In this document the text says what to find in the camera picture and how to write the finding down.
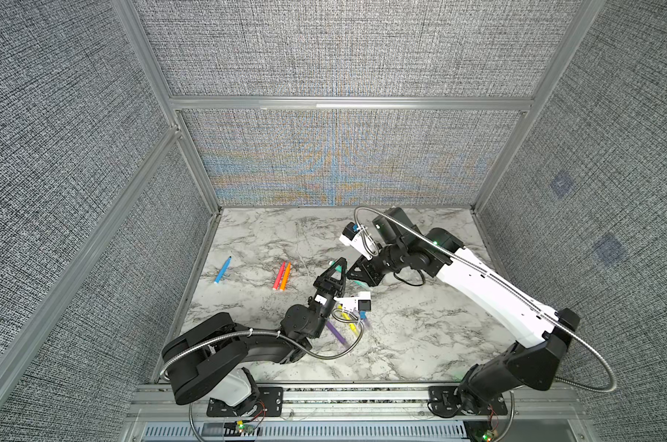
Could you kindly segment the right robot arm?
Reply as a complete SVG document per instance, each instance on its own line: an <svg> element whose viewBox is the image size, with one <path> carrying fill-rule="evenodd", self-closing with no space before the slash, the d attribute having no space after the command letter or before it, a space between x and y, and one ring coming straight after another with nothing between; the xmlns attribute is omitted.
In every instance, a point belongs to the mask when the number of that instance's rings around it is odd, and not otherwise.
<svg viewBox="0 0 667 442"><path fill-rule="evenodd" d="M570 309L534 306L513 296L495 273L443 228L421 233L401 208L391 208L374 220L382 241L375 242L353 222L344 228L340 241L360 256L347 278L377 287L387 274L412 269L440 280L473 300L503 325L514 343L484 364L472 366L450 393L432 397L434 414L482 414L493 401L516 388L546 392L572 342L579 318Z"/></svg>

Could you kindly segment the green highlighter pen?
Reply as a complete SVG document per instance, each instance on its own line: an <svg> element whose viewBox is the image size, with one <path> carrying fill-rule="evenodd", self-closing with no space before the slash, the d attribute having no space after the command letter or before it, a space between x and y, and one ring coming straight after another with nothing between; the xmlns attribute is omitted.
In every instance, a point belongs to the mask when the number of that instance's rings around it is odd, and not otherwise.
<svg viewBox="0 0 667 442"><path fill-rule="evenodd" d="M329 265L335 267L335 272L343 274L342 267L340 265L337 265L335 261L330 261ZM361 281L357 280L349 280L349 281L351 281L355 285L358 285L359 287L363 287L364 289L369 289L369 287Z"/></svg>

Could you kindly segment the orange highlighter pen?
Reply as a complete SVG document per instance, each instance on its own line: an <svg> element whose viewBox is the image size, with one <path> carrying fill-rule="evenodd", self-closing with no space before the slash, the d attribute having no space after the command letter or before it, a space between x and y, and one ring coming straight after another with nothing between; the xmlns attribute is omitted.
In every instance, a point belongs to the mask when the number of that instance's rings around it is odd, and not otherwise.
<svg viewBox="0 0 667 442"><path fill-rule="evenodd" d="M285 291L287 287L287 282L289 281L289 275L291 273L292 263L287 263L284 267L284 272L282 274L280 285L278 289L280 291Z"/></svg>

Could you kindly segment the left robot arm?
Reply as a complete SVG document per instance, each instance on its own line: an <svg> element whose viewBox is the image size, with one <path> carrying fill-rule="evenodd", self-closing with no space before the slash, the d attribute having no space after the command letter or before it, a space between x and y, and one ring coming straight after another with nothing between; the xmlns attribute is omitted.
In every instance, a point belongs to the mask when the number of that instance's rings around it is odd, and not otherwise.
<svg viewBox="0 0 667 442"><path fill-rule="evenodd" d="M346 270L344 258L330 265L314 281L315 295L306 305L291 306L278 329L246 327L221 312L166 344L160 377L170 383L175 402L203 398L241 363L285 365L313 355L311 341L321 336L346 290Z"/></svg>

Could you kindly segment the blue highlighter pen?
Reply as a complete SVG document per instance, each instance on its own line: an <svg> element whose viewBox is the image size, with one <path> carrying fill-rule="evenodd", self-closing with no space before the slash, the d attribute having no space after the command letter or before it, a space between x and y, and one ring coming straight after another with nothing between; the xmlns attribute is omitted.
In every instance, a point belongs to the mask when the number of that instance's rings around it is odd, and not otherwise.
<svg viewBox="0 0 667 442"><path fill-rule="evenodd" d="M219 284L221 282L222 278L225 276L225 274L226 274L226 272L227 272L227 270L230 266L231 261L232 261L232 256L229 256L225 260L225 262L223 263L223 265L219 269L219 272L217 273L216 277L214 278L214 283L215 284Z"/></svg>

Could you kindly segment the pink highlighter pen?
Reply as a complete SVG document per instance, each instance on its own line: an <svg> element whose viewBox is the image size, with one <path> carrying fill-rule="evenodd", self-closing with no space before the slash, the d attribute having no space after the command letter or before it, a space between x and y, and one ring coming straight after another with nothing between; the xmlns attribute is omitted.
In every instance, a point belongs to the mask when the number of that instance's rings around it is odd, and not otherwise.
<svg viewBox="0 0 667 442"><path fill-rule="evenodd" d="M280 289L282 279L283 279L283 276L285 274L286 269L287 269L287 262L281 263L280 268L278 270L278 274L276 275L275 283L272 286L272 289L274 289L274 290L279 290Z"/></svg>

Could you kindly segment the yellow highlighter pen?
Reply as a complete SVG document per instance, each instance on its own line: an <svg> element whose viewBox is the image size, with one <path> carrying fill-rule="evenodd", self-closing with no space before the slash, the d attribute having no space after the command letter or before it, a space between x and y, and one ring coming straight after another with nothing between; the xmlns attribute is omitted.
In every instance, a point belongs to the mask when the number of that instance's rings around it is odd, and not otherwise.
<svg viewBox="0 0 667 442"><path fill-rule="evenodd" d="M353 312L344 311L343 309L340 310L340 315L350 331L352 331L355 336L359 336L359 316Z"/></svg>

